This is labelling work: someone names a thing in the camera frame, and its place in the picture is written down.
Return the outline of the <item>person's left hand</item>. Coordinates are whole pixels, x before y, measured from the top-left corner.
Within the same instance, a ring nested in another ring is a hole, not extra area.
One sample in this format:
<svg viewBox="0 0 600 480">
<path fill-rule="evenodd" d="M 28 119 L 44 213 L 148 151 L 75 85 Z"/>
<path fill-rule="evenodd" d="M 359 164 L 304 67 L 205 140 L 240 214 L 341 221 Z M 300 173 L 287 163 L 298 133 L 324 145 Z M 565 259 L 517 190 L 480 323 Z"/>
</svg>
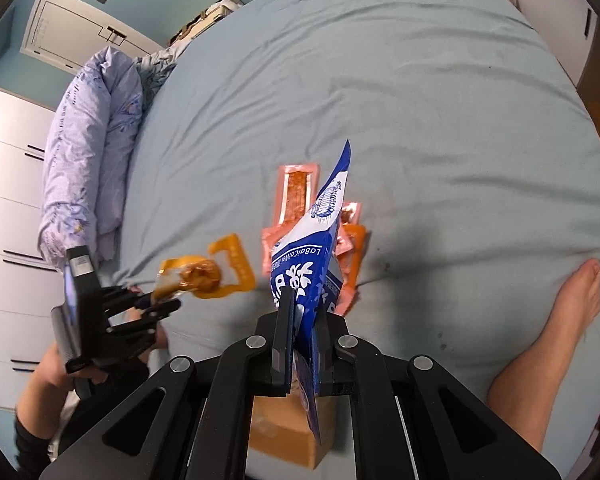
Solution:
<svg viewBox="0 0 600 480">
<path fill-rule="evenodd" d="M 124 314 L 124 322 L 136 321 L 140 318 L 140 310 L 132 308 Z M 168 337 L 166 332 L 158 323 L 156 329 L 156 342 L 149 350 L 144 351 L 140 355 L 140 359 L 147 363 L 148 356 L 151 350 L 166 350 L 168 348 Z M 80 370 L 74 374 L 67 374 L 65 365 L 62 364 L 59 350 L 56 342 L 53 342 L 50 348 L 45 352 L 40 364 L 36 367 L 31 378 L 28 381 L 27 388 L 30 387 L 44 390 L 57 390 L 60 392 L 69 392 L 73 387 L 74 378 L 91 379 L 94 384 L 101 384 L 107 378 L 107 373 L 98 370 L 95 367 L 87 367 L 85 370 Z"/>
</svg>

